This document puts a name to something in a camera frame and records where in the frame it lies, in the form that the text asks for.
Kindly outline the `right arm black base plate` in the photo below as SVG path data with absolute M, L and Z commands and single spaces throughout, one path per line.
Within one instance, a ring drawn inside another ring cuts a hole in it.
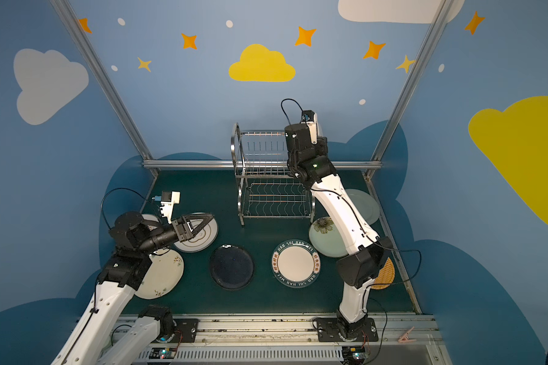
M 379 342 L 378 330 L 371 318 L 350 323 L 335 317 L 317 317 L 312 323 L 319 342 Z

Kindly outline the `black round plate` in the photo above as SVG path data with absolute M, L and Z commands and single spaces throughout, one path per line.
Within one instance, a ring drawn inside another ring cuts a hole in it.
M 240 290 L 250 284 L 255 264 L 245 248 L 222 245 L 216 248 L 210 257 L 209 272 L 219 287 L 225 290 Z

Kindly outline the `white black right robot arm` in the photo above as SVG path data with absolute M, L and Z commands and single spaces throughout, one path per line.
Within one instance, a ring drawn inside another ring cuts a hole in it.
M 354 336 L 368 318 L 369 290 L 383 269 L 390 240 L 380 238 L 359 213 L 328 158 L 327 139 L 319 136 L 315 123 L 297 123 L 284 129 L 290 175 L 323 205 L 335 224 L 348 256 L 336 267 L 343 281 L 337 322 L 342 337 Z

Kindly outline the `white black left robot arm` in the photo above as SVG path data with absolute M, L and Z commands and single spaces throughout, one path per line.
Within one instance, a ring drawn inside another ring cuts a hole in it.
M 171 311 L 151 305 L 109 351 L 104 351 L 114 325 L 152 266 L 151 254 L 193 239 L 213 221 L 212 214 L 185 214 L 162 224 L 137 211 L 122 214 L 109 230 L 116 249 L 97 276 L 94 293 L 55 364 L 131 364 L 154 340 L 175 333 Z

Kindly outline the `stainless steel dish rack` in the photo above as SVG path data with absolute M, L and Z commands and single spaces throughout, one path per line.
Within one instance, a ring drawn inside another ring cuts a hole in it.
M 312 194 L 290 176 L 283 131 L 244 131 L 234 124 L 231 159 L 242 226 L 248 219 L 314 220 Z

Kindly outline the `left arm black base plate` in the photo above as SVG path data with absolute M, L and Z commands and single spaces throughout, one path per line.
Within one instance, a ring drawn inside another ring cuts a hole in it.
M 196 340 L 199 319 L 176 318 L 173 324 L 161 322 L 160 334 L 155 339 L 160 344 L 193 343 Z

